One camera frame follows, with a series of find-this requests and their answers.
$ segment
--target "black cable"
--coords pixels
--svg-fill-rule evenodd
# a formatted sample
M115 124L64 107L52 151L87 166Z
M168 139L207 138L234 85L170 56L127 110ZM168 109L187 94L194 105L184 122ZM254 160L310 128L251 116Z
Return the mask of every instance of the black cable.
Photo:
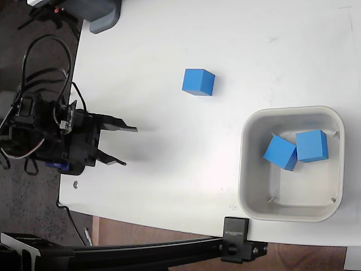
M83 238L81 237L75 223L74 223L74 220L73 220L73 217L72 217L72 214L70 213L70 210L67 206L61 206L60 205L60 202L59 202L59 197L60 197L60 185L59 185L59 193L58 193L58 199L56 200L56 206L59 208L59 209L65 209L67 211L67 214L68 214L68 217L70 219L70 222L72 223L72 226L77 234L77 236L79 237L80 241L82 242L82 244L84 246L86 246L86 243L84 242Z
M78 93L78 95L79 95L79 97L80 97L80 100L81 100L81 102L82 102L82 104L83 104L84 112L87 113L88 111L87 111L87 109L86 109L85 101L84 101L84 99L83 99L83 96L82 96L81 93L80 93L80 90L79 90L77 84L75 84L74 82L72 82L72 85L74 86L74 88L76 89L76 91L77 91L77 93Z
M27 63L28 63L28 59L29 59L29 54L30 54L31 50L34 48L34 46L36 44L38 44L39 42L41 42L43 40L46 40L46 39L54 40L57 43L59 43L63 47L63 49L64 49L64 51L65 51L65 53L67 55L67 59L68 59L68 69L66 71L64 85L63 85L63 87L62 87L62 89L61 89L61 91L60 91L60 93L58 95L58 98L56 99L54 107L53 107L54 121L56 122L56 124L58 124L60 126L58 120L56 119L56 107L60 103L60 101L61 101L61 99L62 99L62 97L64 95L64 92L65 92L65 90L67 88L67 85L69 83L69 79L70 79L70 76L72 74L73 62L72 62L72 55L71 55L69 47L67 46L67 44L62 39L60 39L57 36L44 35L44 36L41 36L41 37L37 38L36 40L34 40L29 45L27 51L24 54L23 67L22 67L22 70L21 70L21 85L20 85L19 94L16 95L16 97L15 97L14 104L17 104L19 102L20 98L23 96L23 94L26 91L26 87L25 87L25 84L26 84L26 68L27 68Z

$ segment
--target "gray device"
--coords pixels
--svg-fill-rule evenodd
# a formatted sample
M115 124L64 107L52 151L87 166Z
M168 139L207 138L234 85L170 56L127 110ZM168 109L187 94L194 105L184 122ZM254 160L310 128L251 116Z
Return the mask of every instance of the gray device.
M119 20L122 0L42 0L35 7L55 5L90 22L90 32L98 34L112 28Z

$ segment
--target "white container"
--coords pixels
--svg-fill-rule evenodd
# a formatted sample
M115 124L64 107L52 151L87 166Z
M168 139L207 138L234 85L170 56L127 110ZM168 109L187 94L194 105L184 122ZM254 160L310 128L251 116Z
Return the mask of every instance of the white container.
M296 143L296 134L321 129L327 135L327 160L286 171L263 158L273 134ZM242 131L239 202L254 219L323 221L341 203L344 184L345 127L329 107L260 110Z

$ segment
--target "black mounting bracket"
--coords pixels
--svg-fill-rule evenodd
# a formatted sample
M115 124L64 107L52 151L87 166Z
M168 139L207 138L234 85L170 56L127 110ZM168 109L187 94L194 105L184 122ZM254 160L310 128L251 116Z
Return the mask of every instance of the black mounting bracket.
M221 257L241 264L267 254L267 243L247 240L249 220L226 217L222 238L107 247L63 247L31 234L2 233L4 271L167 270Z
M267 243L247 240L248 224L247 218L224 218L222 261L241 264L267 254Z

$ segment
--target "wire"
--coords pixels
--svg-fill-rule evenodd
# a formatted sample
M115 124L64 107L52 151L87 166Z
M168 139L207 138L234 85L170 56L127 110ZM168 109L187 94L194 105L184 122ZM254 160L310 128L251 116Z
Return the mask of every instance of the wire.
M54 40L56 41L57 43L59 43L62 48L64 49L66 55L67 55L67 59L68 59L68 69L67 71L65 72L65 80L64 80L64 84L63 84L63 87L56 99L56 102L54 104L54 108L53 108L53 118L54 118L54 121L56 122L56 124L58 126L60 126L58 120L56 119L56 107L57 105L60 103L61 101L61 98L63 97L64 95L64 92L67 88L67 85L69 83L69 79L70 79L70 76L72 74L72 68L73 68L73 62L72 62L72 54L70 52L70 49L69 47L67 46L67 44L62 40L60 39L59 37L57 36L53 36L53 35L44 35L44 36L41 36L39 38L37 38L36 40L34 40L28 47L27 51L25 52L24 54L24 59L23 59L23 67L21 69L21 85L20 85L20 90L19 90L19 94L16 95L15 97L15 100L14 100L14 104L18 103L20 98L23 96L23 94L25 93L26 91L26 87L25 87L25 84L27 82L27 78L26 78L26 68L27 68L27 63L28 63L28 59L29 59L29 55L30 55L30 52L31 50L34 48L34 46L38 43L40 43L41 41L43 40L47 40L47 39L50 39L50 40Z
M57 206L59 209L65 209L65 210L67 211L68 217L69 217L69 219L70 219L70 222L72 223L72 226L73 226L73 228L74 228L77 236L79 237L81 243L82 243L84 246L86 246L83 238L81 237L81 235L80 235L80 233L79 233L79 231L78 231L78 229L77 229L77 227L76 227L76 225L75 225L75 223L74 223L74 220L73 220L72 214L70 213L69 208L68 208L67 206L60 205L59 197L60 197L60 187L59 187L58 199L56 200L56 206Z
M81 93L80 93L80 90L79 90L77 84L75 84L74 82L72 82L72 85L74 86L74 88L76 89L76 91L77 91L77 93L78 93L78 95L79 95L79 97L80 97L80 100L81 100L81 102L82 102L82 104L83 104L83 109L84 109L84 111L85 111L85 112L88 112L87 109L86 109L85 101L84 101L84 99L83 99L83 96L82 96Z
M20 159L23 159L23 158L26 158L28 157L30 154L32 154L33 152L35 152L38 148L41 147L41 145L44 143L45 141L45 138L43 138L38 145L36 145L35 148L33 148L31 151L29 151L27 154L24 154L23 156L12 156L10 154L7 154L6 151L3 149L3 148L0 148L0 150L4 153L4 155L7 157L7 158L10 158L10 159L15 159L15 160L20 160Z

